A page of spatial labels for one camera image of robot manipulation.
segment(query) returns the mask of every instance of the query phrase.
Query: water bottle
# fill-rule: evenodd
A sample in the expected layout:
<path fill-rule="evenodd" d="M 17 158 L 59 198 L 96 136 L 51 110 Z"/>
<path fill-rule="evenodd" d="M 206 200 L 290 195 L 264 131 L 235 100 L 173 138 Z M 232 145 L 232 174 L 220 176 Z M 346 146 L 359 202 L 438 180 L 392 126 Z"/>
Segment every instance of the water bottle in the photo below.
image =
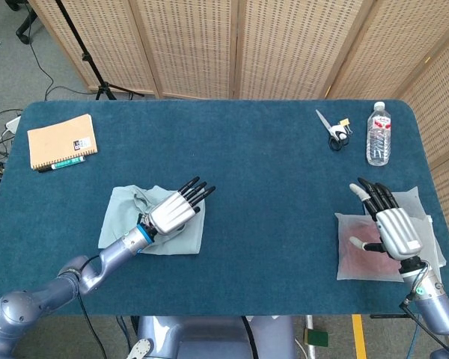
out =
<path fill-rule="evenodd" d="M 372 166 L 384 166 L 391 154 L 391 116 L 384 108 L 383 102 L 376 102 L 367 119 L 366 157 Z"/>

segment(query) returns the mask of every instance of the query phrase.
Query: notebook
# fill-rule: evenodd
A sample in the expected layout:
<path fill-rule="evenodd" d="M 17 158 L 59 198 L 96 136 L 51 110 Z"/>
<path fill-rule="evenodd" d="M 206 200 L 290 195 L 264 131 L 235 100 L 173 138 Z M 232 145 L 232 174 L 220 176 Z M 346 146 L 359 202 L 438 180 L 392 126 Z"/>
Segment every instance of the notebook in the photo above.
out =
<path fill-rule="evenodd" d="M 97 142 L 89 114 L 28 131 L 30 165 L 39 170 L 66 159 L 97 153 Z"/>

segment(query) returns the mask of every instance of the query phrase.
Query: black tripod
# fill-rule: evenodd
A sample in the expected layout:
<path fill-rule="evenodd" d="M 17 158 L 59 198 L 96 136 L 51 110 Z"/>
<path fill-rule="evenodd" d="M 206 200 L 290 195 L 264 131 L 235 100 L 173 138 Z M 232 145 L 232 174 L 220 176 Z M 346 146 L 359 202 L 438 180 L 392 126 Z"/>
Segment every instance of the black tripod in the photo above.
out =
<path fill-rule="evenodd" d="M 55 0 L 55 1 L 57 3 L 58 7 L 60 8 L 60 11 L 63 14 L 65 20 L 67 21 L 68 26 L 70 27 L 71 31 L 73 32 L 73 36 L 75 36 L 76 41 L 82 48 L 82 51 L 83 51 L 82 60 L 87 61 L 90 64 L 91 69 L 93 70 L 95 76 L 97 77 L 98 82 L 100 83 L 100 86 L 98 86 L 97 97 L 95 99 L 99 99 L 100 95 L 102 93 L 104 93 L 109 99 L 117 99 L 114 96 L 114 94 L 112 93 L 112 91 L 110 90 L 110 88 L 116 88 L 118 90 L 122 90 L 122 91 L 130 93 L 132 95 L 138 95 L 138 96 L 143 97 L 144 94 L 142 94 L 142 93 L 128 90 L 126 88 L 121 88 L 120 86 L 110 84 L 110 83 L 106 82 L 105 80 L 103 80 L 103 77 L 101 76 L 100 71 L 98 70 L 95 62 L 93 61 L 93 58 L 91 57 L 90 52 L 88 52 L 85 44 L 82 41 L 82 38 L 80 37 L 80 34 L 76 30 L 76 27 L 73 24 L 72 19 L 70 18 L 70 15 L 68 15 L 67 9 L 65 9 L 63 2 L 61 2 L 61 0 Z"/>

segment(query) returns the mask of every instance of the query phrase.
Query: scissors blade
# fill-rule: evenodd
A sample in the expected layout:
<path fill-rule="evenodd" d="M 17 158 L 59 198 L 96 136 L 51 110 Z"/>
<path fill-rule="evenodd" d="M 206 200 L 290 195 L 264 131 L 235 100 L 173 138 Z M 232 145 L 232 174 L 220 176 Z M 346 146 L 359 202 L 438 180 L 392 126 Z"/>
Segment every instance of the scissors blade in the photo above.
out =
<path fill-rule="evenodd" d="M 329 124 L 327 119 L 325 119 L 324 116 L 321 114 L 321 112 L 319 112 L 318 110 L 316 110 L 316 113 L 320 117 L 320 120 L 323 123 L 324 127 L 329 131 L 329 133 L 332 134 L 331 125 Z"/>

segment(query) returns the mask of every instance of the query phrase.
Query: blue tablecloth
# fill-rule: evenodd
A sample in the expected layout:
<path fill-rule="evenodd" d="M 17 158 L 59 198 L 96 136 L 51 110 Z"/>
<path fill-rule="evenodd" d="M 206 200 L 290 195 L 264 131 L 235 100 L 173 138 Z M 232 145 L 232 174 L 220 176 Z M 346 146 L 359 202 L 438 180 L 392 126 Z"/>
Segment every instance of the blue tablecloth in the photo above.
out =
<path fill-rule="evenodd" d="M 316 116 L 348 117 L 354 135 L 334 153 Z M 362 213 L 348 189 L 363 176 L 394 191 L 417 185 L 448 260 L 449 233 L 412 110 L 393 119 L 388 165 L 365 159 L 373 101 L 38 102 L 22 119 L 0 186 L 0 295 L 53 278 L 69 259 L 98 252 L 113 187 L 178 188 L 195 175 L 207 199 L 201 252 L 139 255 L 85 299 L 92 314 L 242 315 L 397 313 L 402 283 L 336 281 L 335 212 Z M 89 113 L 98 154 L 40 174 L 27 130 Z M 59 313 L 79 313 L 70 304 Z"/>

